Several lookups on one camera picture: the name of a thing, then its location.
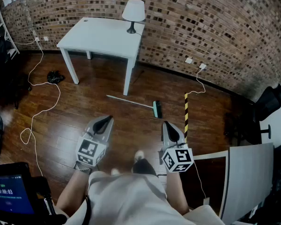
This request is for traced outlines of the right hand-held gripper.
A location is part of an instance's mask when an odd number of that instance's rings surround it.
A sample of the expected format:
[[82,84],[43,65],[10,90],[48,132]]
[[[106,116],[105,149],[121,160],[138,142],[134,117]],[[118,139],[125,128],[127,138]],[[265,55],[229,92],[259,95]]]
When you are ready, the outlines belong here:
[[161,161],[170,173],[187,171],[194,163],[192,149],[185,143],[184,133],[174,124],[164,121],[162,124]]

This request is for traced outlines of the teal broom with grey handle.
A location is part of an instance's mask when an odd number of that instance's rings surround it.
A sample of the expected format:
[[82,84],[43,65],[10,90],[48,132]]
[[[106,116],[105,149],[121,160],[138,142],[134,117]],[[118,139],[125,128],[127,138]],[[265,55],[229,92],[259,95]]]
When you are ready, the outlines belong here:
[[127,100],[127,99],[118,98],[118,97],[115,97],[115,96],[112,96],[112,95],[106,95],[106,96],[109,97],[109,98],[120,100],[120,101],[125,101],[125,102],[131,103],[131,104],[140,105],[140,106],[143,106],[143,107],[150,108],[150,109],[153,110],[153,114],[154,114],[155,118],[159,118],[159,119],[163,118],[162,106],[161,106],[160,101],[153,101],[152,105],[145,105],[145,104],[133,102],[133,101],[130,101],[130,100]]

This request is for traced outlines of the person's left forearm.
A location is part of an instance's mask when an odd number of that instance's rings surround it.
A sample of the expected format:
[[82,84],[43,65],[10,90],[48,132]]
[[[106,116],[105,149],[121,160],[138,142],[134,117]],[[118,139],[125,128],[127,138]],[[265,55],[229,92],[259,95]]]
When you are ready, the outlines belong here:
[[61,192],[56,207],[72,216],[82,205],[88,189],[89,175],[75,170],[68,184]]

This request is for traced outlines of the person's right forearm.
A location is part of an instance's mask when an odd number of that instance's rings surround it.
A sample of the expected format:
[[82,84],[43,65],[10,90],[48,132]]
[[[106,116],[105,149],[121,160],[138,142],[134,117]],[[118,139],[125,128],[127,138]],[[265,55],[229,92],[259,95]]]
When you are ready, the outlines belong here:
[[166,180],[166,195],[168,203],[181,215],[185,215],[189,212],[189,206],[183,191],[179,173],[167,172]]

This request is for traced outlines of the yellow black striped floor tape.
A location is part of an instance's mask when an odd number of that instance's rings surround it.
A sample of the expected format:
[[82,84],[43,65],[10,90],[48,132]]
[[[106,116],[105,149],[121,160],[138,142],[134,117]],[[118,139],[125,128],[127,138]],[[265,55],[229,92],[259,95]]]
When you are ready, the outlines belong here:
[[187,132],[188,132],[188,93],[185,93],[185,131],[184,138],[185,143],[187,143]]

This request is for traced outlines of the person's black trousers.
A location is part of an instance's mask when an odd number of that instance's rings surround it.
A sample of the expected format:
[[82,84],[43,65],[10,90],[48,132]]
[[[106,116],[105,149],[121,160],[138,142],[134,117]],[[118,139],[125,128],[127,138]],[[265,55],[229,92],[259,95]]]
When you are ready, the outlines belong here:
[[145,158],[139,159],[134,163],[132,173],[154,175],[157,177],[153,166]]

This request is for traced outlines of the black plastic bag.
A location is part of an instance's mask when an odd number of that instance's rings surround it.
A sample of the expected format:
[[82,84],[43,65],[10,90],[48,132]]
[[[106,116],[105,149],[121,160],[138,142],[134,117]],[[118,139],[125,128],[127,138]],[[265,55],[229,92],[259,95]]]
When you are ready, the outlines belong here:
[[59,71],[50,71],[47,75],[47,81],[52,84],[58,84],[63,81],[65,77]]

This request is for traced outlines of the person's white shirt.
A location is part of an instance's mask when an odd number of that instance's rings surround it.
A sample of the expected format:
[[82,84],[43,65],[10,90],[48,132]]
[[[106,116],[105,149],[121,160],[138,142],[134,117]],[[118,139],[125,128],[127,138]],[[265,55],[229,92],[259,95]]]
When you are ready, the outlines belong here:
[[181,215],[154,175],[94,172],[88,196],[66,225],[224,225],[209,205]]

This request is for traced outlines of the grey flat board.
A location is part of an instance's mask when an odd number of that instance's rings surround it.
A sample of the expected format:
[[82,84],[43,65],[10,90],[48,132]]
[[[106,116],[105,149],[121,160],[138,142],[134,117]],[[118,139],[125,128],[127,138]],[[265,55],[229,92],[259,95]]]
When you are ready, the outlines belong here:
[[221,220],[225,225],[242,218],[270,194],[274,145],[264,143],[231,147],[229,173]]

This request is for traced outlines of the white square table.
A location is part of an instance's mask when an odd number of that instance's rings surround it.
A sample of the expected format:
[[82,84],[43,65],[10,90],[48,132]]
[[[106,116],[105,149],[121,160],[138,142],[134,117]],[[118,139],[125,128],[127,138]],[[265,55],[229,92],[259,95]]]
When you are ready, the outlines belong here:
[[138,55],[141,36],[145,25],[136,23],[135,34],[127,33],[130,22],[124,20],[84,17],[58,42],[67,69],[75,84],[79,79],[68,51],[85,51],[88,59],[91,53],[99,53],[127,59],[123,95],[128,95],[132,70]]

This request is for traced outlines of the black office chair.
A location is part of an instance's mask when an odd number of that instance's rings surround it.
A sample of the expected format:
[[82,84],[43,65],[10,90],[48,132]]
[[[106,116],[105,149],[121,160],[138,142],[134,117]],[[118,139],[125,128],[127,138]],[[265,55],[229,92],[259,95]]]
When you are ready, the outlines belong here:
[[237,146],[246,140],[252,145],[261,144],[262,134],[268,134],[271,139],[271,126],[260,128],[260,122],[281,108],[281,85],[276,88],[267,87],[258,101],[250,105],[240,115],[226,113],[224,118],[226,128],[224,135],[229,139],[236,138]]
[[19,103],[24,95],[32,90],[28,75],[23,71],[24,63],[18,54],[12,56],[7,51],[7,42],[0,38],[0,105]]

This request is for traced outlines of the black tablet with blue screen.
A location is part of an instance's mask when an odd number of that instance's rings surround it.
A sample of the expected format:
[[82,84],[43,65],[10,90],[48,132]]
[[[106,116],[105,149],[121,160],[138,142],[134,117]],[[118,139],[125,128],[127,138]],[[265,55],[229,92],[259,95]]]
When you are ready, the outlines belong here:
[[35,216],[30,180],[25,162],[0,165],[0,221],[18,224]]

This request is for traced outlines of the white table lamp black base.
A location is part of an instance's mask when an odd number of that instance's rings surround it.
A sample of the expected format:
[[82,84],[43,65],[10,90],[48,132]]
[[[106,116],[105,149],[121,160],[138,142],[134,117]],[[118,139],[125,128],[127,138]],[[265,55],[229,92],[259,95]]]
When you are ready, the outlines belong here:
[[145,3],[142,0],[129,0],[125,6],[122,13],[122,18],[131,22],[127,33],[134,34],[136,30],[134,29],[135,22],[142,22],[145,20]]

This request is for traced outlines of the white furniture frame bar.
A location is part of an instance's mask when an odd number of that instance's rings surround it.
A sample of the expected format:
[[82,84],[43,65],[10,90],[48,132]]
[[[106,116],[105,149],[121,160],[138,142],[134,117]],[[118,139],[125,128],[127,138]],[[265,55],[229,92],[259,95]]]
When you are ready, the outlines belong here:
[[203,154],[203,155],[197,155],[194,156],[194,160],[204,160],[204,159],[213,159],[213,158],[222,158],[222,157],[227,157],[228,156],[228,151],[220,151],[220,152],[215,152],[215,153],[209,153],[209,154]]

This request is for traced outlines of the black device mount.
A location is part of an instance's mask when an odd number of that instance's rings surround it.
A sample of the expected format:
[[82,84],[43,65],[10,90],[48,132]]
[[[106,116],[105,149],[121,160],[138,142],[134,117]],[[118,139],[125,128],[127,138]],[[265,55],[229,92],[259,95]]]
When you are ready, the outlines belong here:
[[63,213],[58,214],[55,211],[47,179],[43,176],[32,177],[31,182],[37,196],[35,214],[40,225],[64,225],[67,217]]

